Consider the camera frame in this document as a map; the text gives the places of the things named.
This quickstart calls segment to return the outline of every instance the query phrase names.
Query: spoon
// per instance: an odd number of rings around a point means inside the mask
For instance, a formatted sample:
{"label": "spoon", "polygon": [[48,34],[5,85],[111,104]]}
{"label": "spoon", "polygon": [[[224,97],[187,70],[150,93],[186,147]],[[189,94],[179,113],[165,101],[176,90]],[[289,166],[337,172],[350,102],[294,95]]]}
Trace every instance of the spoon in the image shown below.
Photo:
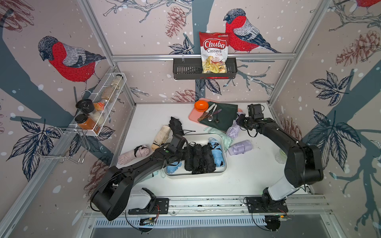
{"label": "spoon", "polygon": [[217,105],[215,105],[215,107],[213,108],[213,112],[208,116],[208,121],[212,121],[213,120],[213,113],[216,110],[216,108],[217,108]]}

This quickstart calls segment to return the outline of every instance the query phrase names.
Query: bullfinch illustration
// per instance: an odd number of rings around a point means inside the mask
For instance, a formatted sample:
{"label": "bullfinch illustration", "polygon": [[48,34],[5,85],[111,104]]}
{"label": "bullfinch illustration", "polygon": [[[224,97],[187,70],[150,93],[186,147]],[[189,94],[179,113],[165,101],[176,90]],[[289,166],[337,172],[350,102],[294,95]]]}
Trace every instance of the bullfinch illustration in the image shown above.
{"label": "bullfinch illustration", "polygon": [[343,3],[346,3],[346,2],[349,2],[349,1],[353,1],[356,3],[356,6],[354,8],[354,10],[352,11],[352,13],[350,15],[353,15],[353,13],[356,11],[356,9],[360,6],[360,7],[363,7],[363,8],[367,8],[367,14],[366,15],[369,15],[369,14],[372,14],[369,12],[369,7],[370,6],[373,6],[374,4],[380,2],[381,0],[343,0],[339,3],[337,3],[337,5],[340,5],[340,4],[343,4]]}
{"label": "bullfinch illustration", "polygon": [[45,36],[38,43],[38,51],[43,61],[46,59],[67,80],[84,82],[93,75],[96,65],[106,57],[93,54],[81,47],[72,47],[51,36]]}
{"label": "bullfinch illustration", "polygon": [[224,21],[226,21],[225,32],[230,33],[229,45],[235,51],[247,51],[249,53],[253,49],[265,48],[274,53],[280,53],[271,48],[259,30],[249,22],[244,10],[240,8],[230,10]]}

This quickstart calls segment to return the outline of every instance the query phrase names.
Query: bag of chips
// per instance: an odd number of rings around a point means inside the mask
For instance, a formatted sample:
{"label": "bag of chips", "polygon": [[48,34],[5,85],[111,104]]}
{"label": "bag of chips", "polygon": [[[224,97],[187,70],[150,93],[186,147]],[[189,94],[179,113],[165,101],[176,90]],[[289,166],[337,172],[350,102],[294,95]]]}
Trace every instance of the bag of chips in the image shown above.
{"label": "bag of chips", "polygon": [[200,32],[203,73],[226,73],[229,33]]}

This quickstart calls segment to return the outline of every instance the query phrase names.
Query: white snow dot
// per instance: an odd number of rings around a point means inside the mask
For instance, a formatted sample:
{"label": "white snow dot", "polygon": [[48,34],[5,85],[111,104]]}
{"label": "white snow dot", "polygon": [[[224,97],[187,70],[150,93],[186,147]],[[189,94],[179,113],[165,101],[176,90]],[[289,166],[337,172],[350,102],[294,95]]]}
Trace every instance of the white snow dot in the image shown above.
{"label": "white snow dot", "polygon": [[60,190],[61,190],[61,185],[58,185],[57,187],[53,189],[53,193],[59,193]]}

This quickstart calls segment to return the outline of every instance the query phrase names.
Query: vent grille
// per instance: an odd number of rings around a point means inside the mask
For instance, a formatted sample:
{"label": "vent grille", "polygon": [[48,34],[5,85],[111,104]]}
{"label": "vent grille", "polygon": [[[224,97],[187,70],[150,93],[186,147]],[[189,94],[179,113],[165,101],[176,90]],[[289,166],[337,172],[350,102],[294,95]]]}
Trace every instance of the vent grille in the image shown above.
{"label": "vent grille", "polygon": [[[258,225],[267,225],[264,216],[253,216]],[[148,228],[152,225],[140,226],[140,217],[128,217],[129,223],[134,227]],[[159,217],[155,228],[183,228],[183,227],[226,227],[255,225],[251,216],[213,216],[213,217]],[[118,217],[108,221],[106,218],[97,218],[95,228],[121,228],[130,227],[126,219]]]}

